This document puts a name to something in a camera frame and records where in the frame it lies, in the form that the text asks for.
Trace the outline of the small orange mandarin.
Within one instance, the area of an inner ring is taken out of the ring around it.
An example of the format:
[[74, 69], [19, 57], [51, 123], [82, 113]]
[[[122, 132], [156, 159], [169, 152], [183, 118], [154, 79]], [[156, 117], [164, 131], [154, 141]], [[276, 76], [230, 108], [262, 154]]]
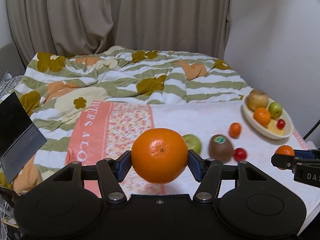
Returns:
[[[274, 155], [288, 155], [288, 156], [295, 156], [294, 149], [289, 145], [282, 145], [276, 149]], [[291, 163], [287, 163], [286, 167], [277, 167], [279, 170], [286, 170], [287, 168], [291, 167]]]

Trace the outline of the brown kiwi with sticker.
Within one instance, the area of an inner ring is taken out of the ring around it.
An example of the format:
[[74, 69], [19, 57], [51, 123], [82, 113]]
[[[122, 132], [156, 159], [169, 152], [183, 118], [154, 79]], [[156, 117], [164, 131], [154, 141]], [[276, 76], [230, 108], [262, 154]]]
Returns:
[[233, 157], [234, 147], [225, 135], [216, 134], [210, 139], [208, 152], [211, 158], [227, 163]]

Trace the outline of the green apple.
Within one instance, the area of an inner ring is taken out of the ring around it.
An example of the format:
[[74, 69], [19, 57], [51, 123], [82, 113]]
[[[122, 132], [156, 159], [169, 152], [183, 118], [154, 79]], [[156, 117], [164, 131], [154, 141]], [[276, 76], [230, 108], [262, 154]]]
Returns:
[[202, 150], [202, 142], [196, 135], [186, 134], [183, 136], [183, 139], [185, 140], [188, 150], [193, 150], [195, 153], [200, 155]]
[[278, 119], [282, 115], [283, 108], [280, 103], [274, 101], [269, 104], [268, 111], [272, 119]]

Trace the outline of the red tomato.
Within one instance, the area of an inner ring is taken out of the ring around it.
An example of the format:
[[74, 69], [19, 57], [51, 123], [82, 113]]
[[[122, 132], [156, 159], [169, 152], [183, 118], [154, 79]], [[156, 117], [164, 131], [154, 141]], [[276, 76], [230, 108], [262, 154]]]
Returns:
[[243, 148], [236, 148], [234, 150], [233, 158], [235, 161], [243, 161], [247, 159], [247, 152]]

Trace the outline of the large orange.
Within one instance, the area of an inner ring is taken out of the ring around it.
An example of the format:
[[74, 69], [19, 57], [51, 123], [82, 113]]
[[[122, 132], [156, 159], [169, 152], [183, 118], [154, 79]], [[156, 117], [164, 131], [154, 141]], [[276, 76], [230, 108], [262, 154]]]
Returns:
[[259, 107], [253, 112], [253, 118], [263, 127], [267, 127], [271, 121], [269, 111], [263, 107]]
[[167, 184], [185, 170], [188, 148], [183, 137], [171, 129], [148, 129], [134, 141], [131, 163], [147, 182]]

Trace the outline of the small red fruit in bowl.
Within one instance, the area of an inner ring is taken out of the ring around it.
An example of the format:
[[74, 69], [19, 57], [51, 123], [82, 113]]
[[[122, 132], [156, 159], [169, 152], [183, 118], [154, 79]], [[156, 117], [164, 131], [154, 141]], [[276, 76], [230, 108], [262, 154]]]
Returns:
[[283, 130], [286, 126], [286, 122], [283, 119], [278, 119], [276, 127], [279, 130]]

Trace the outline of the pink white towel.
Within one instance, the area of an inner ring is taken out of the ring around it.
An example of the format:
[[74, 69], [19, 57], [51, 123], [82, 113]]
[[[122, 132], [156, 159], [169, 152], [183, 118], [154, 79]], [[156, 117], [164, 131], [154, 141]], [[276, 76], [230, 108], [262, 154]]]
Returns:
[[241, 125], [241, 134], [231, 140], [233, 147], [243, 148], [250, 163], [297, 194], [306, 205], [307, 219], [315, 218], [319, 213], [319, 189], [294, 181], [291, 171], [281, 171], [271, 164], [271, 157], [279, 146], [304, 150], [305, 142], [297, 132], [282, 140], [261, 135], [245, 120], [241, 102], [148, 106], [93, 101], [75, 124], [66, 163], [79, 161], [83, 165], [94, 165], [104, 158], [116, 159], [151, 128], [168, 128], [180, 135], [196, 136], [201, 143], [200, 155], [206, 159], [211, 137], [227, 136], [234, 122]]

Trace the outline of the large orange in bowl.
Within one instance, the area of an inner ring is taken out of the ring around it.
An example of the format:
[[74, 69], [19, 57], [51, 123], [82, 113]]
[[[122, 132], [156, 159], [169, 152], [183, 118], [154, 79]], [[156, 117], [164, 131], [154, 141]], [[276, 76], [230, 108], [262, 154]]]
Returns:
[[253, 118], [263, 127], [267, 127], [271, 121], [269, 111], [263, 107], [259, 107], [253, 112]]

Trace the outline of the green apple in bowl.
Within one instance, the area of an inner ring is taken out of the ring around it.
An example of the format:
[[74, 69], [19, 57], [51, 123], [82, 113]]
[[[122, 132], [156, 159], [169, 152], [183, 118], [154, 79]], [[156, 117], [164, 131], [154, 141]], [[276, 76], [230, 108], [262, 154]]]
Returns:
[[269, 104], [268, 111], [272, 119], [278, 119], [282, 115], [283, 108], [280, 103], [274, 101]]

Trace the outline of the large yellow-red apple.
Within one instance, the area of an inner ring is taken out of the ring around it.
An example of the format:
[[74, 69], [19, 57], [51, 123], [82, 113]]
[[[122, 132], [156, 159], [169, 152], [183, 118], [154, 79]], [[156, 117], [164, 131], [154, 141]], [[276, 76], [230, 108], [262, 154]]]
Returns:
[[268, 96], [265, 92], [253, 89], [247, 97], [247, 105], [251, 111], [268, 106]]

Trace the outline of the black laptop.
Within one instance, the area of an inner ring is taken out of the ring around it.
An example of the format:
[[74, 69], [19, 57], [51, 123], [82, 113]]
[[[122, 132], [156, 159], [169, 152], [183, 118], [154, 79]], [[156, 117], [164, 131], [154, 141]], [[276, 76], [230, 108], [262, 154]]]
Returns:
[[1, 168], [7, 183], [13, 181], [46, 142], [17, 95], [7, 96], [1, 102]]

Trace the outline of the striped floral duvet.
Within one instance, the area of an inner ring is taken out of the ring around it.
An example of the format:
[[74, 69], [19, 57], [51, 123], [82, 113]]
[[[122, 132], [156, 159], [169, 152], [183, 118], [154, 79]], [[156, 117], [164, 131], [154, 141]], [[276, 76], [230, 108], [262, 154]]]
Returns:
[[109, 157], [117, 157], [135, 136], [151, 127], [146, 105], [211, 100], [238, 101], [249, 85], [223, 60], [187, 51], [145, 51], [113, 46], [97, 55], [57, 56], [37, 53], [17, 85], [2, 79], [1, 98], [15, 93], [47, 142], [12, 182], [3, 188], [24, 194], [67, 163], [67, 147], [83, 111], [93, 101], [133, 104], [112, 122]]

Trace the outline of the grey sofa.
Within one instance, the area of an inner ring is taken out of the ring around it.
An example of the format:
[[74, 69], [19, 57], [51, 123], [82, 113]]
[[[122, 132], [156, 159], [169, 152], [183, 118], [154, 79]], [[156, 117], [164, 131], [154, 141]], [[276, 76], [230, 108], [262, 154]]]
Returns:
[[11, 42], [0, 49], [0, 78], [9, 72], [12, 76], [25, 73], [25, 67], [18, 53], [16, 45]]

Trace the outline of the beige curtain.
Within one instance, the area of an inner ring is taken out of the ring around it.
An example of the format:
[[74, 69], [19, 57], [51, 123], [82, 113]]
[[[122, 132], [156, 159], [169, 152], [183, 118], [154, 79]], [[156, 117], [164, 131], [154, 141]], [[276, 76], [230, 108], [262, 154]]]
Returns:
[[38, 52], [71, 57], [112, 46], [222, 58], [229, 0], [6, 0], [24, 63]]

